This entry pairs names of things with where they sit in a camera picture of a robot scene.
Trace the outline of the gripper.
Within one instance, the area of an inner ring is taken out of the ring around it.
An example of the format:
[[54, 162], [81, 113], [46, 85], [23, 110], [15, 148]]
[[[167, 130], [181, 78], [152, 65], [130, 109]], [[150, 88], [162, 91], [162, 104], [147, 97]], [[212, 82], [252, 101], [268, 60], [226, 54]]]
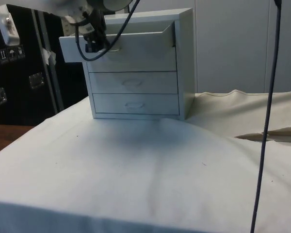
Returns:
[[92, 32], [86, 34], [84, 39], [87, 42], [105, 42], [106, 38], [106, 23], [104, 15], [100, 10], [94, 9], [90, 14], [84, 12], [85, 19], [93, 27]]

